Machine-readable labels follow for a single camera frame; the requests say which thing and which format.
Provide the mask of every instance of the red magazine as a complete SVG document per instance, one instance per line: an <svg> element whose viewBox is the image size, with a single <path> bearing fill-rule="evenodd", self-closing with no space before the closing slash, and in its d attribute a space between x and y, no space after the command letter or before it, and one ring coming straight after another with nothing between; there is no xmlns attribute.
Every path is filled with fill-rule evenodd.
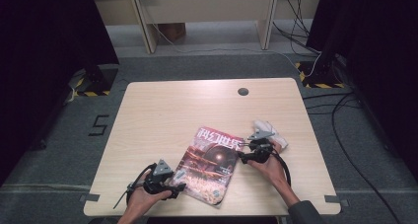
<svg viewBox="0 0 418 224"><path fill-rule="evenodd" d="M185 194L220 207L244 139L200 127L175 169L171 186L186 184Z"/></svg>

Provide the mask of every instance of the sleeve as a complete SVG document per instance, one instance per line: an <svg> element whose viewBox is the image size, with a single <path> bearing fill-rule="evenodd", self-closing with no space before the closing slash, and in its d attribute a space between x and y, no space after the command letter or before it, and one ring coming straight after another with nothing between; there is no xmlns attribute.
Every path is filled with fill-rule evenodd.
<svg viewBox="0 0 418 224"><path fill-rule="evenodd" d="M296 224L325 223L310 201L300 201L292 205L289 214Z"/></svg>

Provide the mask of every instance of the person's left hand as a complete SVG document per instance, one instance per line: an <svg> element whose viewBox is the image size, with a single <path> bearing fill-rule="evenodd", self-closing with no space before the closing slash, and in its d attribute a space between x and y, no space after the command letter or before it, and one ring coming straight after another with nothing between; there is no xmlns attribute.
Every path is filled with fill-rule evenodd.
<svg viewBox="0 0 418 224"><path fill-rule="evenodd" d="M143 181L147 175L148 173L144 174L140 181ZM170 195L172 195L172 192L169 190L157 194L150 194L143 187L138 187L132 192L128 206L118 223L134 223L135 220L143 216L159 200L168 198Z"/></svg>

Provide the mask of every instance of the desk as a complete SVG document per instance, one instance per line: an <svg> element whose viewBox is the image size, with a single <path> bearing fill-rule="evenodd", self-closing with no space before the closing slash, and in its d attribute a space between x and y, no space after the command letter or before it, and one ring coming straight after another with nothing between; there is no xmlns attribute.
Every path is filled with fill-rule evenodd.
<svg viewBox="0 0 418 224"><path fill-rule="evenodd" d="M240 96L239 88L247 88L249 94ZM289 142L282 157L299 198L310 200L320 214L337 214L340 204L324 200L325 195L336 195L335 189L297 84L289 78L129 84L92 184L91 194L100 198L86 202L85 214L122 215L124 200L112 208L126 186L160 159L175 169L199 126L247 138L255 119L268 120ZM286 214L287 207L273 186L239 161L220 209L181 193L177 199L158 202L146 215Z"/></svg>
<svg viewBox="0 0 418 224"><path fill-rule="evenodd" d="M262 49L271 33L276 0L132 0L135 3L142 37L149 53L157 47L153 24L256 21Z"/></svg>

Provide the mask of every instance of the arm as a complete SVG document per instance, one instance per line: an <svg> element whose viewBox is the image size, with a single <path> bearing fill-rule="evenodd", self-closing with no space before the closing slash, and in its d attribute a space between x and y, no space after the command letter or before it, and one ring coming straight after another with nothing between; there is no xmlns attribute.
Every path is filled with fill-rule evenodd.
<svg viewBox="0 0 418 224"><path fill-rule="evenodd" d="M275 147L280 152L281 146L278 145ZM289 208L289 214L294 223L324 223L310 201L300 201L295 195L292 188L286 182L283 167L277 159L270 156L267 162L263 164L254 161L248 161L248 164L256 168L280 193Z"/></svg>
<svg viewBox="0 0 418 224"><path fill-rule="evenodd" d="M170 195L172 195L172 192L169 190L157 194L150 194L142 187L138 187L130 196L128 206L126 207L125 212L117 223L135 223L135 221L141 218L154 204L156 204L161 199L168 198Z"/></svg>

